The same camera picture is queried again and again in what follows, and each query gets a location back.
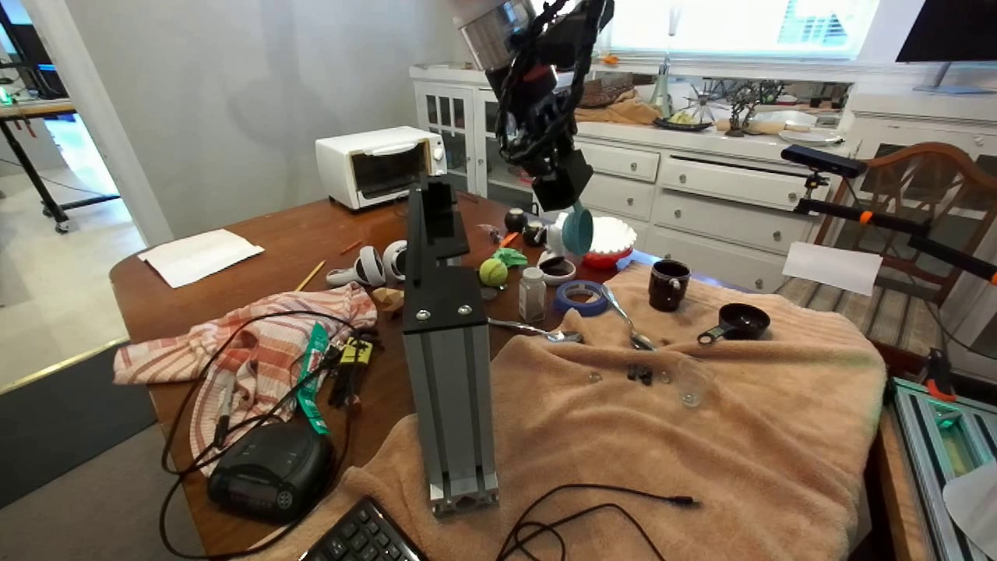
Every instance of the towel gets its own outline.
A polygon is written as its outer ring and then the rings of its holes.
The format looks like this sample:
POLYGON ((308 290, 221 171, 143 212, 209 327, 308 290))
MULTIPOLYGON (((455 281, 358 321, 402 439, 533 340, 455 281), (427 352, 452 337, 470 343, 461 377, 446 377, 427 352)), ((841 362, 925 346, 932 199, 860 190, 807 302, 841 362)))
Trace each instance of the towel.
MULTIPOLYGON (((648 271, 608 284, 636 330, 667 340, 626 349, 617 315, 564 324, 586 346, 514 337, 492 358, 499 505, 433 517, 417 418, 259 558, 299 558, 361 496, 374 496, 430 558, 495 558, 523 508, 561 483, 689 496, 698 508, 620 492, 561 492, 530 517, 551 524, 614 502, 664 558, 844 558, 860 533, 863 468, 879 427, 885 365, 857 327, 782 296, 692 284, 679 312, 648 305, 648 271), (763 340, 695 337, 723 302, 770 312, 763 340)), ((654 558, 620 511, 561 530, 570 558, 654 558)), ((558 558, 558 539, 530 542, 558 558)))
MULTIPOLYGON (((196 324, 181 337, 143 340, 115 352, 115 383, 174 383, 196 380, 190 408, 190 458, 215 443, 218 405, 234 383, 231 427, 259 418, 277 405, 296 383, 296 362, 305 352, 312 324, 327 324, 330 340, 374 327, 377 305, 361 287, 336 287, 318 293, 274 293, 215 321, 196 324)), ((243 430, 231 430, 221 446, 234 446, 243 430)))

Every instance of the black mug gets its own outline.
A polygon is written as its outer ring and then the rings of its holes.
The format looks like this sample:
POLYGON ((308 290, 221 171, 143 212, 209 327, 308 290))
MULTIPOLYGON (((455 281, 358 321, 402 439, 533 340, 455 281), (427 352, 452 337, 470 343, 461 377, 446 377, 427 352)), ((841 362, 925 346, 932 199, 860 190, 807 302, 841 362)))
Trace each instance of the black mug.
POLYGON ((689 268, 682 262, 654 262, 651 268, 651 284, 648 284, 648 299, 651 309, 657 312, 676 312, 685 299, 689 287, 689 268))

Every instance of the kitchen cabinet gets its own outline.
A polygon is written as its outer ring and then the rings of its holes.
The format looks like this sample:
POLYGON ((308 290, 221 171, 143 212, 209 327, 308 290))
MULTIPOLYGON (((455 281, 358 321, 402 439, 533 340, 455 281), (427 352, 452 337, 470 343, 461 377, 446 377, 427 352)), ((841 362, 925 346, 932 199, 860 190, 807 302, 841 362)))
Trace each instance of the kitchen cabinet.
POLYGON ((813 218, 791 215, 807 175, 782 162, 779 143, 757 150, 763 159, 673 146, 667 134, 657 143, 583 134, 580 146, 595 168, 586 193, 595 212, 623 218, 642 249, 729 287, 776 290, 788 246, 813 231, 813 218))
POLYGON ((480 72, 442 65, 414 65, 414 125, 442 137, 449 168, 458 187, 505 199, 530 203, 530 175, 499 156, 499 103, 480 72))
POLYGON ((424 131, 433 131, 442 137, 449 181, 461 190, 477 190, 477 168, 474 168, 474 90, 461 84, 446 81, 414 81, 414 122, 424 131))

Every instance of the paper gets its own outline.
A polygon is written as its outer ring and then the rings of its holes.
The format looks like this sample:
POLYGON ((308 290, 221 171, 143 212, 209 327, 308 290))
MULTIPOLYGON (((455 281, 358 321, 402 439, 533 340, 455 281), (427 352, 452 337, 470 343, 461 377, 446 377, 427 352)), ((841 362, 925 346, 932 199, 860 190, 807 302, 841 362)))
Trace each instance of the paper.
POLYGON ((137 259, 150 262, 168 287, 187 287, 259 252, 262 246, 252 246, 231 231, 206 231, 153 246, 137 259))
POLYGON ((882 256, 875 252, 851 252, 813 243, 791 243, 782 274, 807 277, 816 284, 829 284, 847 293, 872 296, 875 274, 882 268, 882 256))
POLYGON ((975 468, 944 486, 944 508, 988 558, 997 558, 997 464, 975 468))

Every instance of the metal stand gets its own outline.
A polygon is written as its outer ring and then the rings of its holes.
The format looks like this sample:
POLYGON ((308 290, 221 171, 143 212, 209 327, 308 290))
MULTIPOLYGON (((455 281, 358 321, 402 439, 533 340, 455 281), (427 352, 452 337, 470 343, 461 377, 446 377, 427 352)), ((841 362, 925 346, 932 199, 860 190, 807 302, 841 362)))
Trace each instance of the metal stand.
POLYGON ((414 396, 430 508, 495 505, 489 324, 449 184, 414 187, 405 249, 405 362, 414 396))
POLYGON ((6 125, 3 118, 0 118, 0 131, 3 131, 12 156, 16 156, 19 165, 25 168, 31 187, 37 190, 37 196, 41 196, 41 212, 56 221, 56 231, 59 231, 59 234, 69 234, 69 215, 65 215, 65 209, 81 209, 81 206, 97 206, 97 203, 118 199, 118 196, 90 196, 90 199, 75 199, 75 203, 59 206, 59 203, 53 199, 53 193, 44 187, 44 181, 41 181, 37 168, 31 165, 25 146, 12 137, 12 131, 9 131, 9 125, 6 125))

